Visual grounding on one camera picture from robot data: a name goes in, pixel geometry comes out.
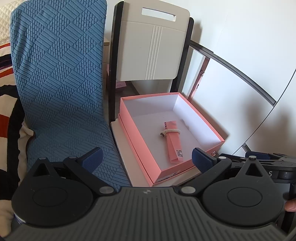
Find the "person's right hand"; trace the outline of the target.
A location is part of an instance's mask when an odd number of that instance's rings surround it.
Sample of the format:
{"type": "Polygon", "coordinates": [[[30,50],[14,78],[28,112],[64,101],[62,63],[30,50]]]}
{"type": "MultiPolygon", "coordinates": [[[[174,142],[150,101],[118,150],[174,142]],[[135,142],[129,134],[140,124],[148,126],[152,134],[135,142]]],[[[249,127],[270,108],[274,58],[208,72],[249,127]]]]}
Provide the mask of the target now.
{"type": "Polygon", "coordinates": [[[285,203],[285,211],[296,212],[296,199],[289,200],[285,203]]]}

